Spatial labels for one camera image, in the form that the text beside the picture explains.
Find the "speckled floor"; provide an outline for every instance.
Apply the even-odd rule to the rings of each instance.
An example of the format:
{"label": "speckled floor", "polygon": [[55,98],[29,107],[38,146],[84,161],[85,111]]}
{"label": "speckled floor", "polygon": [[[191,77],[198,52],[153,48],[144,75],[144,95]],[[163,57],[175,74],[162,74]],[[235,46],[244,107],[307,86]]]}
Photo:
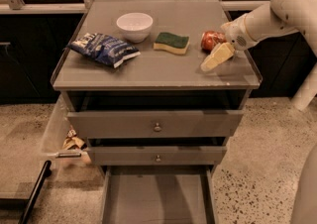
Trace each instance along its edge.
{"label": "speckled floor", "polygon": [[[28,197],[44,158],[39,149],[53,105],[0,106],[0,196]],[[249,99],[217,166],[220,224],[287,224],[304,161],[317,143],[317,99],[304,111],[288,98]],[[30,223],[99,223],[103,177],[94,166],[53,162]],[[0,223],[18,223],[0,212]]]}

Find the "drawer knob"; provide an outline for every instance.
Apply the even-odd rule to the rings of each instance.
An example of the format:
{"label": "drawer knob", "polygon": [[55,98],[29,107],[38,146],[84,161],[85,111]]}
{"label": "drawer knob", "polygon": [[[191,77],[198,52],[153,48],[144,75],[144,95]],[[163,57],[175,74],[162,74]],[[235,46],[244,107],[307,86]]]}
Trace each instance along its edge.
{"label": "drawer knob", "polygon": [[160,155],[157,155],[156,162],[157,162],[157,163],[160,163],[160,162],[161,162]]}
{"label": "drawer knob", "polygon": [[155,132],[160,132],[161,131],[161,126],[160,126],[160,124],[159,123],[156,123],[156,125],[155,125]]}

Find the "floor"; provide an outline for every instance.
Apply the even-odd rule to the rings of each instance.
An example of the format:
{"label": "floor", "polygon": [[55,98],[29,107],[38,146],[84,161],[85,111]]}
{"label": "floor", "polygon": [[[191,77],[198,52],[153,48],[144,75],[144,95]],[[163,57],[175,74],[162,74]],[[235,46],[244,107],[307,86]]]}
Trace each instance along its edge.
{"label": "floor", "polygon": [[[0,197],[26,198],[46,156],[41,138],[52,104],[0,106]],[[213,175],[220,224],[289,223],[300,172],[317,143],[317,98],[305,111],[288,98],[249,99]],[[30,223],[100,223],[98,167],[53,162]],[[0,211],[0,223],[19,215]]]}

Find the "blue chip bag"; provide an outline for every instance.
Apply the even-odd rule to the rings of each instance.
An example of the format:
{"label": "blue chip bag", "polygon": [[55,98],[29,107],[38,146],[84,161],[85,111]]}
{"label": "blue chip bag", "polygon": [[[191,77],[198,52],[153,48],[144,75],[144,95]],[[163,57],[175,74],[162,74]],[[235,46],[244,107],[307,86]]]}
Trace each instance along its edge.
{"label": "blue chip bag", "polygon": [[136,47],[120,39],[99,33],[87,33],[84,37],[69,44],[68,47],[114,68],[124,60],[140,54]]}

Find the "green and yellow sponge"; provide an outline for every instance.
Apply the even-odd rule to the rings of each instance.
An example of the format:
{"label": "green and yellow sponge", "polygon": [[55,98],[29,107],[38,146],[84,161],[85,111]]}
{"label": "green and yellow sponge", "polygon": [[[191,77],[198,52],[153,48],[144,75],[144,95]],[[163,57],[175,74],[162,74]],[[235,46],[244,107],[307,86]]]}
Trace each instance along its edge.
{"label": "green and yellow sponge", "polygon": [[164,50],[172,54],[184,55],[189,46],[189,37],[181,37],[169,32],[158,34],[154,43],[155,50]]}

